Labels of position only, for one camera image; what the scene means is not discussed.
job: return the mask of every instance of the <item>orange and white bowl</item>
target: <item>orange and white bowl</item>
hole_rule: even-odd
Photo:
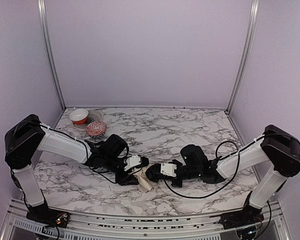
[[[84,108],[79,108],[70,113],[70,120],[73,124],[81,125],[88,120],[88,110]]]

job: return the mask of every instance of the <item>red and white patterned bowl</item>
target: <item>red and white patterned bowl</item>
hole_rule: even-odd
[[[107,130],[107,124],[103,121],[93,121],[85,129],[86,134],[88,134],[93,139],[98,139],[102,137]]]

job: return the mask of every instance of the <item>white wall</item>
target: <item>white wall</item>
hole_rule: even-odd
[[[67,106],[225,109],[250,0],[47,0]]]
[[[55,94],[37,2],[0,0],[0,229],[16,195],[5,163],[5,133],[34,113],[53,125],[61,114]]]
[[[246,141],[275,124],[300,140],[300,0],[262,0],[232,113]],[[264,175],[267,165],[258,166]],[[279,193],[291,239],[300,240],[300,174]]]

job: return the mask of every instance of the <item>gray marble vein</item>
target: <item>gray marble vein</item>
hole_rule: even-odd
[[[89,139],[84,131],[76,130],[69,119],[73,109],[67,109],[57,129],[78,139]],[[223,111],[173,108],[104,108],[98,109],[111,134],[122,137],[132,154],[149,158],[150,164],[172,159],[183,162],[180,150],[195,144],[202,147],[209,159],[224,140],[238,138]],[[234,149],[220,148],[220,154]],[[251,168],[238,173],[224,190],[205,199],[187,199],[174,195],[164,182],[152,183],[154,189],[112,184],[73,160],[44,152],[35,168],[40,187],[48,204],[67,210],[135,216],[173,216],[209,213],[240,208],[248,193],[257,185]],[[112,173],[107,177],[114,179]],[[183,182],[175,189],[187,196],[204,196],[220,188],[198,179]]]

